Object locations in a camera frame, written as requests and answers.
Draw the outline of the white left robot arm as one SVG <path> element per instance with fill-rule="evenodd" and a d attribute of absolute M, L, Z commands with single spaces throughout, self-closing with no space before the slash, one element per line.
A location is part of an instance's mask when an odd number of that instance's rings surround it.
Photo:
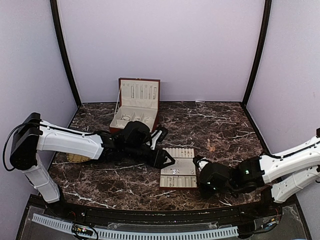
<path fill-rule="evenodd" d="M 43 200 L 51 204 L 51 210 L 58 217 L 67 218 L 71 208 L 63 201 L 62 190 L 43 166 L 39 151 L 71 154 L 89 160 L 132 157 L 161 170 L 176 162 L 166 150 L 157 147 L 167 134 L 168 130 L 162 126 L 150 132 L 149 127 L 140 121 L 130 121 L 116 132 L 83 132 L 56 126 L 33 112 L 8 134 L 2 159 L 6 158 L 7 146 L 11 145 L 9 162 L 12 167 L 5 165 L 5 170 L 21 171 Z"/>

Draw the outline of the red wooden jewelry box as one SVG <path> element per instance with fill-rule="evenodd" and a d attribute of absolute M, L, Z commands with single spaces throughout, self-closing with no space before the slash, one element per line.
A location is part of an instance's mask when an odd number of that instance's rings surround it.
<path fill-rule="evenodd" d="M 159 79 L 119 78 L 118 97 L 109 131 L 116 133 L 130 121 L 139 121 L 152 133 L 159 121 L 160 86 Z"/>

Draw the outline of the brown jewelry display tray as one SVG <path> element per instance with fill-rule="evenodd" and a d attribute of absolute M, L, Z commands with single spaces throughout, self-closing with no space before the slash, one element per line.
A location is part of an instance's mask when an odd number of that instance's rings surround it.
<path fill-rule="evenodd" d="M 175 164 L 160 172 L 159 188 L 163 190 L 193 190 L 197 188 L 196 166 L 193 148 L 164 148 Z"/>

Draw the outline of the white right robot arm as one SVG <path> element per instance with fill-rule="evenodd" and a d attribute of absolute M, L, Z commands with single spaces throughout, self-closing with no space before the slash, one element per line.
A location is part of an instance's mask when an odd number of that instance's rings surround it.
<path fill-rule="evenodd" d="M 241 161 L 231 168 L 210 162 L 202 156 L 193 158 L 199 170 L 198 187 L 204 197 L 217 193 L 237 198 L 269 185 L 255 205 L 255 213 L 266 217 L 292 195 L 320 177 L 320 133 L 296 147 L 276 153 L 262 154 Z"/>

